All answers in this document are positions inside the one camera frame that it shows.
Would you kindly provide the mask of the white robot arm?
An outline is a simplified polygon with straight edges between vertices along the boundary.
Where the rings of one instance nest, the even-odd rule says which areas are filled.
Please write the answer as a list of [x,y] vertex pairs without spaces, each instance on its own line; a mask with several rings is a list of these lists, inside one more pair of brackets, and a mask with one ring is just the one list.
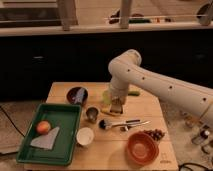
[[188,83],[140,67],[142,57],[129,49],[109,62],[110,98],[118,98],[124,105],[129,85],[137,86],[156,97],[173,103],[182,110],[196,115],[213,128],[213,89]]

